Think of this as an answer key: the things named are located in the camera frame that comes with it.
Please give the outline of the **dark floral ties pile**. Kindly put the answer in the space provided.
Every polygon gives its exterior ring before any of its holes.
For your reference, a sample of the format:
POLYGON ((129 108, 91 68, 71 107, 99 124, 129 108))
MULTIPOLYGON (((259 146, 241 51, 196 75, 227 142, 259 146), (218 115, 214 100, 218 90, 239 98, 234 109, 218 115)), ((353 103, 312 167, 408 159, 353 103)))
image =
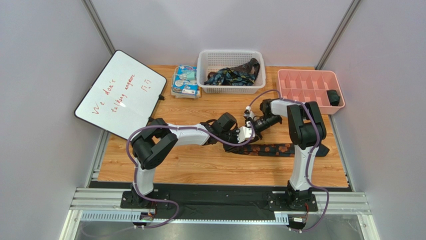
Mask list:
POLYGON ((256 58, 235 67, 225 67, 216 72, 210 72, 203 83, 207 86, 237 86, 251 87, 259 75, 261 64, 256 58))

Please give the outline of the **right aluminium frame post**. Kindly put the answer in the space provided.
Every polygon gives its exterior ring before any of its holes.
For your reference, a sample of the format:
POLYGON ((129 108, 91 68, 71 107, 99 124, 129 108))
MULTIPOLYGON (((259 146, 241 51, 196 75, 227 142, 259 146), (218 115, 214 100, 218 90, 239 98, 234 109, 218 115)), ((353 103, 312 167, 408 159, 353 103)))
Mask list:
POLYGON ((362 2, 362 0, 352 0, 350 2, 349 7, 344 13, 317 65, 315 66, 315 70, 322 70, 324 68, 362 2))

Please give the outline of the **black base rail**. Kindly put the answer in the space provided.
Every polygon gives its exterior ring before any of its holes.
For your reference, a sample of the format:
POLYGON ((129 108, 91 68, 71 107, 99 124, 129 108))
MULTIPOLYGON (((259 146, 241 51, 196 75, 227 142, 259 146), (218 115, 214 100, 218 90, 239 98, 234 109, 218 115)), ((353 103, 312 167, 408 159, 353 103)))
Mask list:
POLYGON ((311 197, 303 196, 291 203, 286 186, 196 185, 156 183, 147 198, 140 197, 130 183, 98 182, 90 188, 117 190, 120 210, 155 212, 156 219, 212 221, 273 221, 276 212, 317 214, 320 195, 325 190, 312 189, 311 197))

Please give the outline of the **pink divided organizer tray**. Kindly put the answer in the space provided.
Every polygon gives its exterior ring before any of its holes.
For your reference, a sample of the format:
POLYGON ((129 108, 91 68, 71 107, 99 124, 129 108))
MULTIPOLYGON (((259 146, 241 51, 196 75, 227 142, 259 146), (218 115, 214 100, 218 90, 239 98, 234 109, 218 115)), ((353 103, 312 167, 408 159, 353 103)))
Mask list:
POLYGON ((329 70, 280 69, 277 72, 277 89, 285 99, 299 102, 317 102, 320 112, 334 115, 346 106, 337 75, 329 70), (327 90, 337 90, 339 106, 330 106, 327 90))

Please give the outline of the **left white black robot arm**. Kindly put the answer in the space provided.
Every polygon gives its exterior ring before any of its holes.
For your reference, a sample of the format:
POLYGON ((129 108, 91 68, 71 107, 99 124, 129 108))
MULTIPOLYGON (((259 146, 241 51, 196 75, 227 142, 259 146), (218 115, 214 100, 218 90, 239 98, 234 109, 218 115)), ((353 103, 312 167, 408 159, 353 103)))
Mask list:
POLYGON ((253 137, 250 125, 238 127, 236 119, 224 113, 195 125, 174 125, 162 118, 133 132, 127 140, 126 152, 135 165, 133 190, 145 198, 154 189, 154 175, 158 167, 177 146, 213 145, 218 142, 230 147, 241 147, 253 137))

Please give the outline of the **blue white packet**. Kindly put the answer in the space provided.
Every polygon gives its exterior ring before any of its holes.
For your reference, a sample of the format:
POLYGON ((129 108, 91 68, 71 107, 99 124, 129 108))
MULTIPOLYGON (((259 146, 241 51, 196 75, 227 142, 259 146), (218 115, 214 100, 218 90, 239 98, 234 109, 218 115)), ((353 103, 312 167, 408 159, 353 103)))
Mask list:
POLYGON ((170 93, 175 98, 198 99, 201 89, 197 83, 197 67, 179 65, 175 68, 170 93))

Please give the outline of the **left aluminium frame post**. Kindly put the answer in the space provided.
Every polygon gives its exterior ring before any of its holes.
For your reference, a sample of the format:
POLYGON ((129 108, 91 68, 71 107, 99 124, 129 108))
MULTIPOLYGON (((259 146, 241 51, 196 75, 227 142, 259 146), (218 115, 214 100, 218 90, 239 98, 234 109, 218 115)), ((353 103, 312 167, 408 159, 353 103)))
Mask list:
POLYGON ((100 38, 102 39, 106 49, 108 50, 109 54, 112 56, 114 52, 116 51, 114 44, 111 40, 111 38, 108 35, 108 32, 100 18, 100 15, 98 11, 96 10, 96 7, 92 0, 82 0, 81 1, 91 18, 96 30, 98 31, 98 34, 100 38))

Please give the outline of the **white whiteboard black frame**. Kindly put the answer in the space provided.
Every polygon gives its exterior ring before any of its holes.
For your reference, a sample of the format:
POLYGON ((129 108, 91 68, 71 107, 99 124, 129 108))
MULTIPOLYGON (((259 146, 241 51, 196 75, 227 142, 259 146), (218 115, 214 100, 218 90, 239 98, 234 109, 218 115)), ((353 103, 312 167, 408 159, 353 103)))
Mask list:
POLYGON ((116 50, 74 111, 74 115, 123 139, 147 125, 167 79, 116 50))

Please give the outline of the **white plastic basket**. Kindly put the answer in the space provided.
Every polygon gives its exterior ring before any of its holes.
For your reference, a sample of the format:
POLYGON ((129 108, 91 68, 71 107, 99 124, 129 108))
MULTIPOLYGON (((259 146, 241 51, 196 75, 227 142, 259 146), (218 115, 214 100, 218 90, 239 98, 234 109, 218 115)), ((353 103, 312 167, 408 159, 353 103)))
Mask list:
POLYGON ((196 79, 207 94, 254 94, 266 85, 263 56, 253 50, 203 50, 196 79))

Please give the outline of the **aluminium frame post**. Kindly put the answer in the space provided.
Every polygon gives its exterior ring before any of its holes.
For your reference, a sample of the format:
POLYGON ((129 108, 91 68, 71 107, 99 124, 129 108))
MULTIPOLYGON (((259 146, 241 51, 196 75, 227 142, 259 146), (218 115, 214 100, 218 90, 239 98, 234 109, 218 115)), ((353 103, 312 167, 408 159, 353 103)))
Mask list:
POLYGON ((317 65, 315 66, 315 70, 322 70, 324 68, 362 2, 362 0, 352 0, 350 2, 349 7, 344 13, 317 65))
POLYGON ((111 38, 108 35, 108 32, 100 18, 100 15, 98 11, 96 10, 96 7, 92 0, 82 0, 81 1, 91 18, 96 30, 98 31, 98 34, 100 38, 102 39, 106 49, 108 50, 109 54, 112 56, 114 52, 116 51, 114 44, 111 40, 111 38))

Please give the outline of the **black orange floral tie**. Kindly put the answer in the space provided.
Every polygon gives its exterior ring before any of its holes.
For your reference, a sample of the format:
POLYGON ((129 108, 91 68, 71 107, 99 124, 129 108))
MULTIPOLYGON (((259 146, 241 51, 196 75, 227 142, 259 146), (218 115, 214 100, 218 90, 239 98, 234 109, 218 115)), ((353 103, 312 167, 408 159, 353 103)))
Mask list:
POLYGON ((261 157, 293 157, 296 153, 292 143, 246 144, 244 146, 223 145, 225 152, 238 155, 261 157))

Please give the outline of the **rolled black tie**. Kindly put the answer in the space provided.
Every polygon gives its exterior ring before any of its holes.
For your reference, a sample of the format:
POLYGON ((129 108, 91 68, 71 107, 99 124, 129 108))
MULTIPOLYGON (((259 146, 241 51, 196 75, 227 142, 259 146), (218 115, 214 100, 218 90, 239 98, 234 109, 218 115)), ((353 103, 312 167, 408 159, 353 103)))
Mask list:
POLYGON ((341 96, 338 94, 337 90, 329 89, 326 91, 327 98, 330 106, 338 107, 341 101, 341 96))

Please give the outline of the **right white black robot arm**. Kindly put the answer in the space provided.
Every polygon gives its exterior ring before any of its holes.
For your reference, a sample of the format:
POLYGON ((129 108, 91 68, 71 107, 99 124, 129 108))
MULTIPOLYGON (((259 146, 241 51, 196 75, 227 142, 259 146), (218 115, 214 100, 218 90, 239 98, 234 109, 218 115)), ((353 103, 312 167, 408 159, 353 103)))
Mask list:
POLYGON ((288 132, 294 145, 294 164, 285 192, 285 204, 290 209, 304 207, 313 200, 312 171, 316 154, 327 130, 316 101, 265 99, 259 106, 263 116, 254 121, 259 134, 286 117, 288 132))

